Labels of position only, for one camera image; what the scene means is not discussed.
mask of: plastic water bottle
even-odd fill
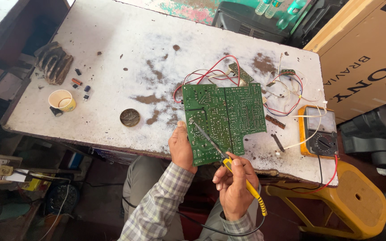
[[[279,6],[284,2],[284,0],[274,0],[269,8],[266,10],[265,17],[271,19],[273,15],[278,11]]]
[[[271,4],[271,2],[272,0],[260,0],[260,3],[256,8],[256,14],[262,15],[268,8],[269,4]]]
[[[285,29],[288,23],[300,12],[307,0],[294,0],[287,8],[287,12],[278,20],[276,26],[279,29]]]

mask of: black capacitor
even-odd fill
[[[50,107],[50,110],[51,112],[53,112],[53,114],[56,116],[56,117],[59,117],[62,115],[63,111],[59,110],[59,109],[56,109],[54,107]]]

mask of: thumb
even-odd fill
[[[187,140],[187,128],[186,124],[183,121],[177,123],[177,128],[172,133],[171,137],[168,140],[169,146],[174,145],[179,140]]]
[[[247,188],[247,175],[245,174],[244,167],[239,159],[232,161],[233,183],[236,189]]]

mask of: paper cup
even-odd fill
[[[76,101],[67,90],[57,90],[50,94],[48,103],[51,107],[59,109],[63,112],[70,112],[76,108]]]

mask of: yellow soldering iron handle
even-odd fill
[[[232,172],[232,158],[229,156],[228,158],[224,159],[223,164],[229,169],[230,172]],[[265,207],[265,203],[262,200],[262,197],[260,197],[260,194],[256,191],[256,189],[251,185],[251,183],[247,180],[247,190],[259,201],[260,208],[262,210],[263,216],[268,215],[268,212]]]

